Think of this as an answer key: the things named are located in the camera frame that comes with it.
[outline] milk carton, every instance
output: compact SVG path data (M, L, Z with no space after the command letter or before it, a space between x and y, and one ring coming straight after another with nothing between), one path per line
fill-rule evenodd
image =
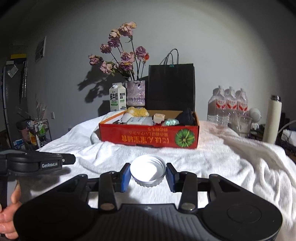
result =
M126 110L126 89L122 83L114 83L109 89L110 111Z

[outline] white thermos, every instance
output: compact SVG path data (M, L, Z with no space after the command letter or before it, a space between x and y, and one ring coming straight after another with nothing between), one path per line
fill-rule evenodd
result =
M268 102L266 125L263 134L263 141L274 144L279 131L281 119L281 98L272 95Z

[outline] vase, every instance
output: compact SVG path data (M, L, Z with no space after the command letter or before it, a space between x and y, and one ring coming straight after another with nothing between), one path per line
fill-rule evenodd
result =
M128 106L145 105L145 81L128 81L126 104Z

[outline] gray refrigerator door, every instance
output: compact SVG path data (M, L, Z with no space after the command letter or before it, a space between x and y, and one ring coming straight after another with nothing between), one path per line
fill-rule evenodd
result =
M13 142L21 139L21 133L16 127L18 121L28 118L25 112L28 112L27 98L20 98L20 88L22 88L22 70L23 64L16 64L18 71L11 78L7 71L14 67L13 64L6 65L3 72L3 105L6 129L9 135L10 145L13 148Z

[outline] white cable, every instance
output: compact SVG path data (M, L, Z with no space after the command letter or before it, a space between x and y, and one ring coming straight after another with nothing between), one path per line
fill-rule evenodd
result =
M279 131L278 131L278 134L283 130L283 129L285 129L287 126L289 126L289 125L291 125L291 124L293 124L293 123L295 123L296 122L296 120L293 120L293 121L291 121L291 122L289 122L288 124L285 124Z

